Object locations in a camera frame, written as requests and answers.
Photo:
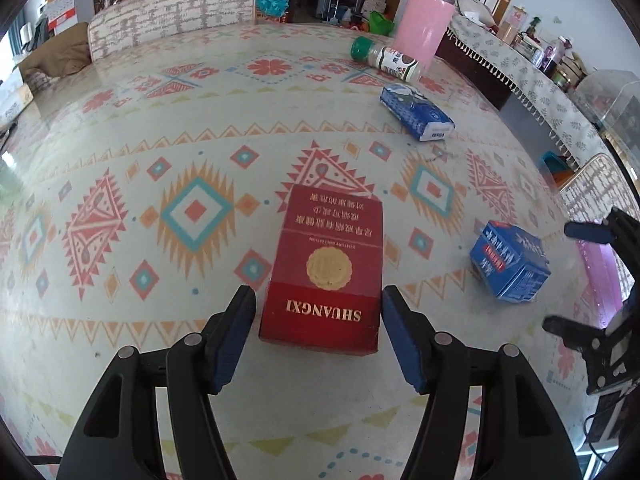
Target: pink thermos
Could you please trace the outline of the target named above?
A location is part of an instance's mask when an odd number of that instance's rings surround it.
[[[427,70],[456,11],[455,4],[456,0],[408,0],[391,48],[417,59]]]

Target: small blue carton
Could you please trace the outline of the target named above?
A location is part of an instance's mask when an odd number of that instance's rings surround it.
[[[446,113],[409,85],[386,85],[380,100],[418,140],[441,140],[456,127]]]
[[[551,275],[540,238],[503,222],[489,221],[470,256],[494,296],[511,303],[532,300]]]

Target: green plastic bag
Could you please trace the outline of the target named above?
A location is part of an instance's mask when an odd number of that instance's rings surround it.
[[[386,19],[376,10],[371,11],[369,15],[369,32],[372,34],[380,34],[381,36],[388,36],[392,30],[394,30],[394,22]]]

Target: brown cloth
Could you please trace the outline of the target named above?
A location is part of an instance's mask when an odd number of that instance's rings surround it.
[[[87,27],[88,23],[76,23],[31,52],[18,64],[22,77],[34,70],[49,77],[63,77],[80,72],[91,64]]]

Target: gold circular logo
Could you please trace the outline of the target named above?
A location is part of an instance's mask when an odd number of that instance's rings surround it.
[[[351,279],[351,261],[336,247],[321,247],[306,261],[306,275],[318,288],[340,290]]]

